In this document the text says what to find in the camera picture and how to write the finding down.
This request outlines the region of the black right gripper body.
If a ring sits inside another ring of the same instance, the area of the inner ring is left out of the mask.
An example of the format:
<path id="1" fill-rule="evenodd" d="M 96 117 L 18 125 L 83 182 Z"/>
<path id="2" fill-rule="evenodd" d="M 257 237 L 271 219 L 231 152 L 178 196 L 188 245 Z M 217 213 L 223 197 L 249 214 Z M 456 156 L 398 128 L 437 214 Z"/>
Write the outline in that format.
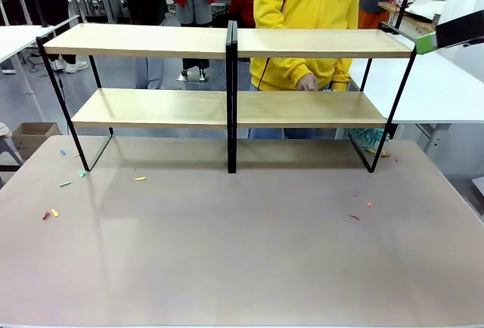
<path id="1" fill-rule="evenodd" d="M 483 43 L 483 12 L 473 12 L 458 18 L 458 44 L 478 45 Z"/>

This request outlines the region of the person's right hand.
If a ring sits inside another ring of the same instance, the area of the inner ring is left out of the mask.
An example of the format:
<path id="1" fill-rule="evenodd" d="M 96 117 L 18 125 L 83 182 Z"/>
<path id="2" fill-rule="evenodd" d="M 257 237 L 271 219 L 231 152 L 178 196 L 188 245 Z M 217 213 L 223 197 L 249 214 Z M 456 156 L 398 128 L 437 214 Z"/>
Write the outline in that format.
<path id="1" fill-rule="evenodd" d="M 296 89 L 298 91 L 317 91 L 319 89 L 318 79 L 312 73 L 307 73 L 299 79 Z"/>

